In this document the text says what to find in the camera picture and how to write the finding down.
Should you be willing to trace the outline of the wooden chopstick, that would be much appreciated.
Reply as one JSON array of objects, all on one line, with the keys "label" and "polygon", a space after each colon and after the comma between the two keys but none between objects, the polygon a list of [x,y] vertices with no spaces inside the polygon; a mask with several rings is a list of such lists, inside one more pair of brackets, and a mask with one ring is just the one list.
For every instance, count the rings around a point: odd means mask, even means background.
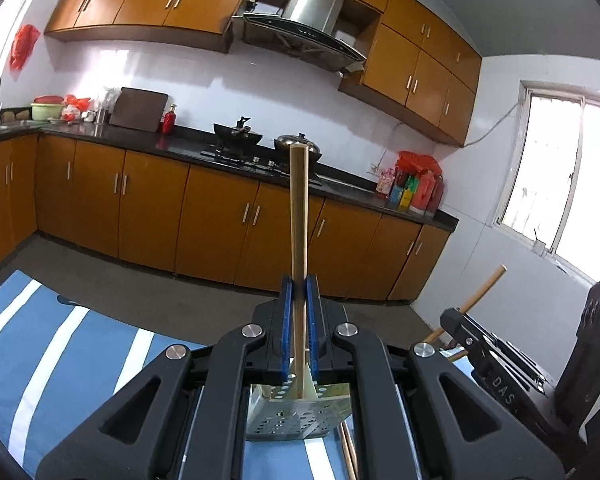
[{"label": "wooden chopstick", "polygon": [[452,354],[452,356],[448,356],[447,359],[449,362],[455,362],[460,359],[463,359],[465,356],[468,356],[468,353],[469,352],[467,350],[462,350],[462,351]]},{"label": "wooden chopstick", "polygon": [[358,478],[358,459],[356,458],[355,446],[346,422],[340,422],[338,434],[348,478],[350,480],[356,480]]},{"label": "wooden chopstick", "polygon": [[[478,290],[467,299],[464,304],[456,309],[456,312],[460,315],[461,318],[469,312],[472,307],[475,307],[476,304],[484,297],[488,292],[490,292],[491,288],[498,282],[498,280],[503,276],[503,274],[507,271],[506,266],[504,264],[500,264],[496,270],[492,273],[490,278],[486,280],[486,282],[481,285]],[[424,341],[416,344],[415,353],[416,356],[420,356],[421,358],[429,358],[434,354],[434,346],[432,345],[436,340],[438,340],[441,335],[445,332],[443,327],[439,327],[433,332],[431,332]]]},{"label": "wooden chopstick", "polygon": [[272,398],[272,387],[269,385],[261,385],[261,390],[262,390],[262,396],[265,399],[271,399]]},{"label": "wooden chopstick", "polygon": [[294,396],[303,399],[306,385],[306,267],[308,266],[309,148],[292,144],[289,148],[291,277],[294,281],[292,329],[294,330]]}]

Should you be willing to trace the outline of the green perforated utensil holder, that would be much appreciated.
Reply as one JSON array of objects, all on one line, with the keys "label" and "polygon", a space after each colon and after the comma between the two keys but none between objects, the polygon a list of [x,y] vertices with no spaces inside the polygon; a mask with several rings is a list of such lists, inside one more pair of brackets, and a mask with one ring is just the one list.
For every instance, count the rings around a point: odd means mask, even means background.
[{"label": "green perforated utensil holder", "polygon": [[272,398],[262,396],[261,385],[250,386],[246,439],[253,441],[306,440],[327,436],[351,414],[348,384],[306,382],[303,399],[296,399],[296,376],[271,386]]}]

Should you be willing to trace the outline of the blue white striped tablecloth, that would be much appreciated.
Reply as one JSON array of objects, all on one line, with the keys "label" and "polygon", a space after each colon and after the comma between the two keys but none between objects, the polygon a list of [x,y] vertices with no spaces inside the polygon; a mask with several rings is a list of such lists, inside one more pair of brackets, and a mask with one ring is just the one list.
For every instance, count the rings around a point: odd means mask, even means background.
[{"label": "blue white striped tablecloth", "polygon": [[[332,364],[308,333],[306,382]],[[65,300],[22,272],[0,287],[0,479],[38,478],[42,459],[146,365],[179,340]],[[204,347],[189,346],[192,350]],[[306,440],[245,439],[237,479],[348,478],[338,427]]]}]

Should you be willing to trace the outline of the colourful boxes on counter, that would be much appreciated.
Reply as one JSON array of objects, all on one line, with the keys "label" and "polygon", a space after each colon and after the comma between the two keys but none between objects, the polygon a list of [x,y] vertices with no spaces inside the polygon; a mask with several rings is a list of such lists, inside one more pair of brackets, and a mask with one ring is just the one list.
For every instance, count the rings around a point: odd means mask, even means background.
[{"label": "colourful boxes on counter", "polygon": [[388,206],[398,211],[407,211],[411,206],[418,184],[419,176],[417,174],[398,172],[389,194]]}]

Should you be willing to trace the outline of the pink packaged item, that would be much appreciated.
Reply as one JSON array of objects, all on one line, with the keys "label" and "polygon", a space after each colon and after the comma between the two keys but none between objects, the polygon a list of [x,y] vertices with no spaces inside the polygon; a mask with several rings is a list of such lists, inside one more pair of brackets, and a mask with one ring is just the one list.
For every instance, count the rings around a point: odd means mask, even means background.
[{"label": "pink packaged item", "polygon": [[376,185],[376,193],[383,197],[388,198],[394,182],[394,175],[396,172],[392,167],[381,170],[380,177]]}]

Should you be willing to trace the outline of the right window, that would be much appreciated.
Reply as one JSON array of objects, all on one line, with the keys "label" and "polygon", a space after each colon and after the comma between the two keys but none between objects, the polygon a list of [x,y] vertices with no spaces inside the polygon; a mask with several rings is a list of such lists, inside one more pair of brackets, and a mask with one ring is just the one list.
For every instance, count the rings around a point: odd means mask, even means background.
[{"label": "right window", "polygon": [[495,221],[565,272],[600,280],[600,92],[526,89]]}]

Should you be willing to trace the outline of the red bag over thermoses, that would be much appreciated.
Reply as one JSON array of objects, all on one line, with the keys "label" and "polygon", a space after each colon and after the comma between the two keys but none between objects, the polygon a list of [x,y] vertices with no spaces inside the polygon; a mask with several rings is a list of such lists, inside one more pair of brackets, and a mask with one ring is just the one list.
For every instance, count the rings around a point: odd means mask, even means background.
[{"label": "red bag over thermoses", "polygon": [[396,172],[409,176],[420,176],[430,171],[435,178],[442,175],[442,169],[431,155],[417,154],[411,151],[400,151],[394,165]]}]

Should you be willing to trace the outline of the wooden lower cabinets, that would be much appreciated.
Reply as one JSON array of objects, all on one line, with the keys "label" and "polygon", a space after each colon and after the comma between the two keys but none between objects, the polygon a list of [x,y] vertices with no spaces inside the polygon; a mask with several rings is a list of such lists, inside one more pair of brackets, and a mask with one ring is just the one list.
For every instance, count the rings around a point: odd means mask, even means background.
[{"label": "wooden lower cabinets", "polygon": [[[286,188],[52,134],[0,140],[0,263],[34,232],[254,289],[276,289],[291,269]],[[449,237],[336,198],[309,200],[309,271],[326,296],[412,301]]]}]

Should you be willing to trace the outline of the wooden cabinets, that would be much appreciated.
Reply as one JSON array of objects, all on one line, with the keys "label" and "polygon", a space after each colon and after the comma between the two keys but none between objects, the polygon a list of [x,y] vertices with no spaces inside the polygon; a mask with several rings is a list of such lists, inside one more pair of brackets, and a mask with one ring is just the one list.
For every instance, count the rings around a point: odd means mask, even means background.
[{"label": "wooden cabinets", "polygon": [[59,0],[59,40],[138,40],[227,52],[235,39],[341,76],[348,96],[463,146],[480,54],[418,0]]},{"label": "wooden cabinets", "polygon": [[[0,263],[34,232],[254,289],[276,289],[291,269],[286,188],[52,134],[0,140]],[[449,237],[336,198],[309,200],[309,271],[326,296],[412,301]]]}]

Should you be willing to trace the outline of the gas stove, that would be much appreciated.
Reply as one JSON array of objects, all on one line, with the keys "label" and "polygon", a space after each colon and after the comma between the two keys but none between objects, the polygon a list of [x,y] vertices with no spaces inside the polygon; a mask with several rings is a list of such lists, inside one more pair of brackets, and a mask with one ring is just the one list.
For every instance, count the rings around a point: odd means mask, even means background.
[{"label": "gas stove", "polygon": [[250,171],[260,176],[269,176],[276,179],[289,179],[289,160],[286,155],[249,154],[246,156],[236,156],[233,154],[222,154],[218,148],[207,148],[199,153],[203,159],[212,160],[217,165],[224,167],[233,167],[242,171]]}]

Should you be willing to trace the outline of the black countertop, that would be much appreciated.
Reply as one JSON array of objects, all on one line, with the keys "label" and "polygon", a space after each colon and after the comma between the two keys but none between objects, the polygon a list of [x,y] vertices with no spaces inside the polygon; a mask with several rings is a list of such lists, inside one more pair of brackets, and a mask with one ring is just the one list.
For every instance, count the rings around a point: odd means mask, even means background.
[{"label": "black countertop", "polygon": [[[176,128],[173,136],[162,136],[159,133],[125,129],[108,124],[97,125],[91,122],[52,124],[26,120],[0,125],[0,141],[35,132],[161,156],[260,182],[275,185],[288,184],[288,174],[274,167],[276,162],[282,159],[272,148],[258,145],[254,152],[244,159],[221,156],[215,145],[214,134],[185,127]],[[449,233],[454,232],[460,223],[460,220],[452,214],[441,209],[431,217],[397,210],[396,207],[388,204],[388,200],[375,193],[373,181],[321,162],[315,164],[310,170],[310,193],[415,223],[428,224]]]}]

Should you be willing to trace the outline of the red plastic bag on counter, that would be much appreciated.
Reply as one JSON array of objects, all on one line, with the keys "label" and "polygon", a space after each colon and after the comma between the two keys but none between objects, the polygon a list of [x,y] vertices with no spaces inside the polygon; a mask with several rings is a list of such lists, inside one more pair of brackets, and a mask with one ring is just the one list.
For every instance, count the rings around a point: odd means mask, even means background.
[{"label": "red plastic bag on counter", "polygon": [[91,98],[77,98],[73,94],[67,94],[64,99],[64,108],[60,113],[60,118],[64,122],[78,122],[91,110],[91,107]]}]

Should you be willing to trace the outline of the green basin with red lid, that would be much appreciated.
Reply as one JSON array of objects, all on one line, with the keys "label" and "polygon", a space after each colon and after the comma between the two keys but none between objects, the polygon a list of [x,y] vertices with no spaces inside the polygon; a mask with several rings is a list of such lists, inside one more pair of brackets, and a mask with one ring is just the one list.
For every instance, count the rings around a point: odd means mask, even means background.
[{"label": "green basin with red lid", "polygon": [[31,119],[36,122],[58,119],[64,107],[62,96],[37,96],[31,103]]}]

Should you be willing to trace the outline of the steel range hood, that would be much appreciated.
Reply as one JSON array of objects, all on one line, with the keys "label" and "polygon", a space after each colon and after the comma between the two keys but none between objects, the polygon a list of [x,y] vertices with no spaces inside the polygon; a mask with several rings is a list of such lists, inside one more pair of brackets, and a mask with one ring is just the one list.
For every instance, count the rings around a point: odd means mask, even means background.
[{"label": "steel range hood", "polygon": [[246,44],[345,75],[358,72],[366,56],[335,36],[344,0],[288,0],[281,14],[245,10],[232,21]]}]

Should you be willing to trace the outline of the red plastic bag on wall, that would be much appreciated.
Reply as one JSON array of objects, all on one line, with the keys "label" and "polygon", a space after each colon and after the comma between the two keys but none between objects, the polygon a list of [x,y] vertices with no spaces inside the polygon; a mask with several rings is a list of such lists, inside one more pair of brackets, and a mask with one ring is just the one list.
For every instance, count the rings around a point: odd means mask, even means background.
[{"label": "red plastic bag on wall", "polygon": [[33,52],[40,31],[31,24],[23,24],[16,32],[9,50],[8,67],[12,74],[19,74]]}]

